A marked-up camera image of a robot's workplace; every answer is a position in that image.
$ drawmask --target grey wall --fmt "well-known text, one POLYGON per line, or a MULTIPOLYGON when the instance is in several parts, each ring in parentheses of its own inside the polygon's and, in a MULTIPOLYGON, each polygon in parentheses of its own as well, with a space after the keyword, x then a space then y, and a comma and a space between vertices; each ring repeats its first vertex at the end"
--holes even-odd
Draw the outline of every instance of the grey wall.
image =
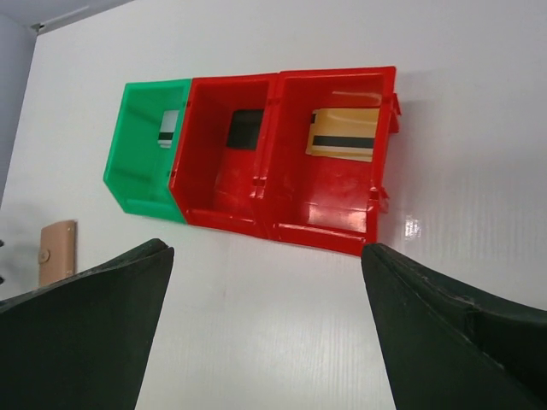
POLYGON ((32 26, 76 13, 76 20, 131 0, 0 0, 0 13, 23 26, 32 26))
POLYGON ((35 43, 35 32, 0 15, 0 202, 35 43))

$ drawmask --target red storage bin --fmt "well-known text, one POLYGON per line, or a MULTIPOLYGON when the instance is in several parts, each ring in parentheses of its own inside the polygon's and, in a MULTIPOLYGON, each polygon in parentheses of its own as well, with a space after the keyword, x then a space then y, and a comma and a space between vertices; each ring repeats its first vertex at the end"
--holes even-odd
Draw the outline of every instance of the red storage bin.
POLYGON ((398 131, 394 67, 279 75, 256 187, 270 239, 360 255, 377 240, 388 134, 398 131), (371 162, 306 154, 318 108, 379 108, 371 162))
POLYGON ((192 81, 169 185, 189 224, 267 237, 256 217, 254 180, 277 78, 192 81))

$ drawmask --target plastic storage bin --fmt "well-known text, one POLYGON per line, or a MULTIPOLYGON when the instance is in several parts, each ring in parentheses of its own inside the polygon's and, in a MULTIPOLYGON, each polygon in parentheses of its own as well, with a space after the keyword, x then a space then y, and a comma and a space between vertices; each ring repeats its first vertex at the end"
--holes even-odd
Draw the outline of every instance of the plastic storage bin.
POLYGON ((277 74, 194 79, 170 190, 189 224, 267 237, 256 175, 277 74))
POLYGON ((279 75, 256 198, 273 240, 360 255, 377 241, 387 210, 382 185, 389 132, 400 108, 394 67, 284 72, 279 75), (318 108, 379 108, 372 161, 306 154, 318 108))
POLYGON ((125 212, 185 222, 168 182, 190 88, 191 79, 126 85, 103 177, 125 212))

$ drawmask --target card with black stripe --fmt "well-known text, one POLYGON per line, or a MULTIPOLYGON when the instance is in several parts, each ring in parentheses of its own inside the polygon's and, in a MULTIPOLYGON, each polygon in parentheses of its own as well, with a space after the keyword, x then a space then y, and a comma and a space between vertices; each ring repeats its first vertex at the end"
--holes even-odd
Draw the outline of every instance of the card with black stripe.
POLYGON ((158 135, 157 142, 162 148, 171 148, 173 142, 174 129, 177 126, 177 119, 179 118, 178 110, 170 110, 163 113, 162 125, 160 127, 160 134, 158 135))
POLYGON ((379 108, 321 108, 312 113, 306 154, 372 160, 379 108))

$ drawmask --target white panel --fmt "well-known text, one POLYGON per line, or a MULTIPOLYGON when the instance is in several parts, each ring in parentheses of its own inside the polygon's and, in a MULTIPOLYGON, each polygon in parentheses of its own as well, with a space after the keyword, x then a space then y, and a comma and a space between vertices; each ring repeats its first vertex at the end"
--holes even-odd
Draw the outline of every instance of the white panel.
MULTIPOLYGON (((0 15, 0 202, 3 199, 3 189, 8 177, 9 160, 14 146, 15 133, 19 123, 19 115, 28 72, 31 68, 32 53, 36 42, 36 34, 18 25, 7 17, 0 15)), ((11 251, 0 249, 0 276, 5 283, 0 286, 0 299, 17 295, 36 284, 35 272, 32 275, 19 274, 18 262, 15 262, 15 252, 18 258, 27 260, 30 253, 34 267, 36 254, 34 249, 19 246, 18 235, 24 231, 22 226, 10 225, 9 234, 3 232, 0 236, 11 247, 11 251)), ((28 262, 21 262, 29 267, 28 262)))
POLYGON ((25 226, 32 247, 77 218, 81 269, 150 237, 176 248, 139 409, 393 408, 357 258, 121 212, 102 176, 123 86, 397 65, 382 239, 547 308, 546 15, 533 0, 141 0, 50 32, 0 233, 25 226))
POLYGON ((0 14, 32 26, 86 8, 103 11, 131 0, 0 0, 0 14))

